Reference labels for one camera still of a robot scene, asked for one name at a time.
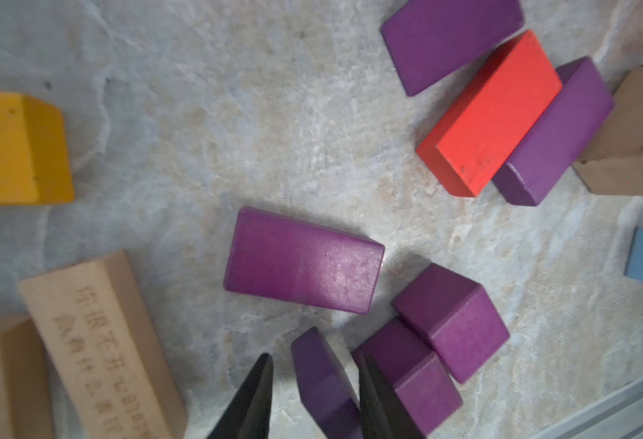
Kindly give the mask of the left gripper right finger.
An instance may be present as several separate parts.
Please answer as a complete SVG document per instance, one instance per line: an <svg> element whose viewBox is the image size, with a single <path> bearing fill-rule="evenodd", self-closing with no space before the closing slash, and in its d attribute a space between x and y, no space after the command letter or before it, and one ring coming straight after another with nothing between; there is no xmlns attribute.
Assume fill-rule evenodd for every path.
<svg viewBox="0 0 643 439"><path fill-rule="evenodd" d="M375 359L363 354L359 363L360 419L365 439L424 439L413 418Z"/></svg>

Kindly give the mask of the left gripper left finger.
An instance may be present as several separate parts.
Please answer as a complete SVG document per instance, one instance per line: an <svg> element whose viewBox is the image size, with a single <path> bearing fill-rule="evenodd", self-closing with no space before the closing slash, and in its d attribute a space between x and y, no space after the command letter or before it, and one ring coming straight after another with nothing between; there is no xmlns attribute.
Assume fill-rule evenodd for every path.
<svg viewBox="0 0 643 439"><path fill-rule="evenodd" d="M261 354L208 438L268 439L273 378L273 359Z"/></svg>

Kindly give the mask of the purple long brick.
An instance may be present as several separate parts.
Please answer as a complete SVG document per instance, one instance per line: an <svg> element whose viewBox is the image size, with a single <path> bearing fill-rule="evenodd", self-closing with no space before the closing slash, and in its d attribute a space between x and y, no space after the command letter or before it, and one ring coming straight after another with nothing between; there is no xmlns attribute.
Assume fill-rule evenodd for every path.
<svg viewBox="0 0 643 439"><path fill-rule="evenodd" d="M408 96L493 49L524 25L518 0L413 0L381 26Z"/></svg>
<svg viewBox="0 0 643 439"><path fill-rule="evenodd" d="M376 241L244 207L224 288L362 315L372 305L384 254Z"/></svg>

